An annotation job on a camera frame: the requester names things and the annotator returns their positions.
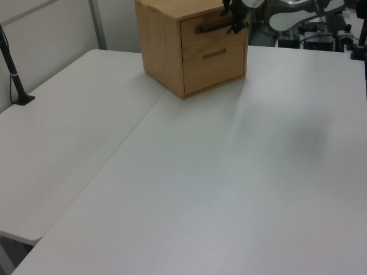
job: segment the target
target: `drawer handle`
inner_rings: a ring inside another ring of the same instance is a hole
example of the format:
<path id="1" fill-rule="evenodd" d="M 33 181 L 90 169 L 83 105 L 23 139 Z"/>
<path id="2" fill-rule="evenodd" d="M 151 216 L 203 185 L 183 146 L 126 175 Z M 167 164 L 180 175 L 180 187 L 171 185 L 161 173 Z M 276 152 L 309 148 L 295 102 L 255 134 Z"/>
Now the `drawer handle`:
<path id="1" fill-rule="evenodd" d="M 220 24 L 220 25 L 217 25 L 217 26 L 212 26 L 212 27 L 200 27 L 200 32 L 201 33 L 210 33 L 214 30 L 218 30 L 218 29 L 221 29 L 221 28 L 224 28 L 224 27 L 229 27 L 229 26 L 232 26 L 231 22 L 223 23 L 223 24 Z"/>
<path id="2" fill-rule="evenodd" d="M 208 54 L 205 54 L 202 56 L 202 59 L 207 59 L 209 57 L 213 57 L 213 56 L 218 56 L 219 54 L 223 54 L 227 51 L 227 48 L 224 48 L 224 49 L 221 49 L 221 50 L 218 50 L 214 53 L 208 53 Z"/>

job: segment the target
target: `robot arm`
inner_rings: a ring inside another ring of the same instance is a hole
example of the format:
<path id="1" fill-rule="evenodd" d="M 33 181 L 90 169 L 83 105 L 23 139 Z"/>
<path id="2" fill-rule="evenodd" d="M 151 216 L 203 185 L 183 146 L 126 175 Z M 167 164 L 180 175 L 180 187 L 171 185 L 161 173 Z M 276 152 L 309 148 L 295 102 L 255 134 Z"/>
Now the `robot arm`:
<path id="1" fill-rule="evenodd" d="M 231 10 L 233 14 L 232 29 L 236 33 L 241 27 L 240 21 L 246 17 L 251 9 L 259 7 L 263 2 L 263 0 L 232 0 L 231 4 L 231 0 L 223 0 L 224 11 L 222 14 Z M 265 11 L 264 20 L 274 30 L 283 32 L 302 22 L 343 10 L 356 2 L 357 0 L 300 0 L 297 2 L 273 0 Z"/>

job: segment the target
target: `tabletop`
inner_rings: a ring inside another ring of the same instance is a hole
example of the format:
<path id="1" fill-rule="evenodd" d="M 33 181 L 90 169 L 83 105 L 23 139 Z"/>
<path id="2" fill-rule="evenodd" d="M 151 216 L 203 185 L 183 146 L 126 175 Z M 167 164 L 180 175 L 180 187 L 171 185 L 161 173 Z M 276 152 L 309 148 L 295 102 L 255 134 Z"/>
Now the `tabletop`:
<path id="1" fill-rule="evenodd" d="M 249 46 L 247 71 L 165 92 L 14 274 L 364 274 L 363 62 Z"/>
<path id="2" fill-rule="evenodd" d="M 36 244 L 165 90 L 140 54 L 92 50 L 1 113 L 0 235 Z"/>

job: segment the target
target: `wooden drawer cabinet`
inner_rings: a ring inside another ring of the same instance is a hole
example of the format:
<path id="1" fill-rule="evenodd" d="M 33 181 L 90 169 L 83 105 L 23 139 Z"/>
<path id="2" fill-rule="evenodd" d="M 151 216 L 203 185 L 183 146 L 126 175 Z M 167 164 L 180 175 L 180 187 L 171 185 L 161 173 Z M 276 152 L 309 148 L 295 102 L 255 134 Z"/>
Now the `wooden drawer cabinet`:
<path id="1" fill-rule="evenodd" d="M 135 0 L 145 71 L 185 99 L 246 75 L 248 32 L 221 0 Z"/>

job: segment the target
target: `black stand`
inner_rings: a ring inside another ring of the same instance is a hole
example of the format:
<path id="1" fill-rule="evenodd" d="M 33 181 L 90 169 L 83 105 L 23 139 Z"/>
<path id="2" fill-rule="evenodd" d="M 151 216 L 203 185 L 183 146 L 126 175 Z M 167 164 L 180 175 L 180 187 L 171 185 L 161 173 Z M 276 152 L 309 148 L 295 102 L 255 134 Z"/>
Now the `black stand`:
<path id="1" fill-rule="evenodd" d="M 9 45 L 7 44 L 4 31 L 0 25 L 0 49 L 4 56 L 7 68 L 10 72 L 11 79 L 18 91 L 18 100 L 14 104 L 24 106 L 35 99 L 34 96 L 29 96 L 25 93 L 21 79 L 19 78 L 17 69 L 15 68 L 13 59 L 10 55 Z"/>
<path id="2" fill-rule="evenodd" d="M 365 46 L 367 36 L 367 20 L 364 19 L 363 27 L 361 31 L 360 40 L 357 45 L 354 46 L 352 53 L 350 54 L 350 59 L 353 60 L 364 60 L 367 47 Z"/>
<path id="3" fill-rule="evenodd" d="M 366 55 L 366 37 L 367 37 L 367 1 L 359 0 L 356 7 L 357 17 L 364 19 L 363 27 L 361 30 L 360 40 L 356 46 L 354 46 L 353 52 L 350 54 L 350 59 L 353 60 L 365 60 Z"/>

